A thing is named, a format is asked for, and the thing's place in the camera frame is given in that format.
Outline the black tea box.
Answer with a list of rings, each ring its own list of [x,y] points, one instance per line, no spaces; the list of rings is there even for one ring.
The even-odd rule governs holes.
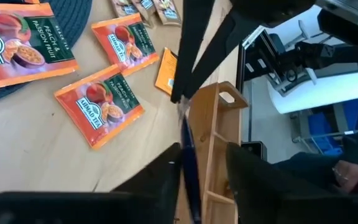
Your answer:
[[[190,100],[181,96],[178,103],[178,113],[181,120],[182,164],[186,195],[193,224],[202,224],[198,161],[193,133],[186,115],[189,107]]]

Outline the round dark blue woven placemat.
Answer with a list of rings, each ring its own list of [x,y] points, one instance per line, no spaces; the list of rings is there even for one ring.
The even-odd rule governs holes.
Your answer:
[[[55,17],[62,28],[63,35],[72,49],[83,33],[90,16],[93,0],[38,0],[49,3]],[[0,88],[0,99],[25,87],[20,83]]]

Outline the silver aluminium rail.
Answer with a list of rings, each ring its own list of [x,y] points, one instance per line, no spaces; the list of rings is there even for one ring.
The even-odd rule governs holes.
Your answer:
[[[253,32],[251,32],[244,40],[242,43],[242,47],[244,48],[244,50],[248,49],[252,43],[255,41],[256,38],[258,38],[258,36],[265,30],[265,27],[263,26],[258,26],[258,28],[256,28]]]

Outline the grey metal rack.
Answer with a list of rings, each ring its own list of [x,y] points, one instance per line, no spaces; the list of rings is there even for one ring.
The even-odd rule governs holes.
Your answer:
[[[332,112],[311,110],[290,113],[291,140],[318,154],[339,154],[345,135],[358,133],[358,110],[335,106]]]

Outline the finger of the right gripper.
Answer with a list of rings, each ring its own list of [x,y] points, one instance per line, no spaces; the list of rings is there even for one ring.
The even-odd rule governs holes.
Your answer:
[[[193,67],[215,0],[183,0],[183,20],[171,102],[179,103],[189,89]]]
[[[187,78],[183,96],[191,99],[223,60],[258,27],[259,24],[255,21],[231,10],[211,39],[190,77]]]

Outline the plain orange tea packet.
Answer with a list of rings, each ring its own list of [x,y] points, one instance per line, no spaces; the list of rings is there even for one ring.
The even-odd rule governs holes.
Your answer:
[[[177,66],[177,56],[168,48],[164,48],[162,61],[158,70],[155,87],[168,95],[172,94]]]

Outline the person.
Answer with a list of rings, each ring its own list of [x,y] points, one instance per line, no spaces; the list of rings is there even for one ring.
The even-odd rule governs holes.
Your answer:
[[[341,190],[332,170],[340,160],[358,164],[358,133],[345,135],[342,143],[344,149],[340,156],[299,152],[287,160],[275,163],[274,166],[328,192],[358,194],[358,184],[350,193]]]

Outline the vanilla tea packet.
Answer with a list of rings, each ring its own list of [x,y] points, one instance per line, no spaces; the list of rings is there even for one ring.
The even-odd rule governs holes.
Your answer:
[[[173,0],[153,0],[153,2],[163,25],[181,27],[180,15]]]
[[[117,17],[125,17],[138,13],[139,11],[130,0],[110,0]]]
[[[131,0],[135,8],[139,11],[142,22],[146,27],[154,28],[152,15],[156,12],[153,0]]]

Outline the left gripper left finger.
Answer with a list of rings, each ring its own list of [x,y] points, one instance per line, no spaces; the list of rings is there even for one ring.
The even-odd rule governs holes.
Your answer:
[[[118,224],[174,224],[182,151],[174,143],[112,190],[127,198],[115,213]]]

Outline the person's hand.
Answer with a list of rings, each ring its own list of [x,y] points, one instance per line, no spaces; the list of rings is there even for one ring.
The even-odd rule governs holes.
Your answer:
[[[358,184],[358,164],[340,160],[332,170],[340,189],[346,193],[350,193]]]

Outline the wooden tea organiser box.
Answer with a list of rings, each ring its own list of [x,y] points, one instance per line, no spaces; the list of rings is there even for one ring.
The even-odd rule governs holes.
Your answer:
[[[242,110],[246,99],[230,82],[213,83],[191,101],[192,128],[200,177],[203,224],[238,224],[226,170],[227,144],[241,143]]]

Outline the blue storage bin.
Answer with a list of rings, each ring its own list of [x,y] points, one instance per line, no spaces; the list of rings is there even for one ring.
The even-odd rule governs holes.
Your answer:
[[[344,115],[349,130],[358,130],[358,99],[345,101],[342,103]]]
[[[326,156],[340,156],[342,147],[330,136],[332,128],[323,113],[308,116],[311,142]]]

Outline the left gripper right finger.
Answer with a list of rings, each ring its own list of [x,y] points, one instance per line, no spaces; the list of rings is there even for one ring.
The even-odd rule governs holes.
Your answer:
[[[242,224],[329,224],[326,212],[303,200],[327,191],[232,142],[226,148],[226,167]]]

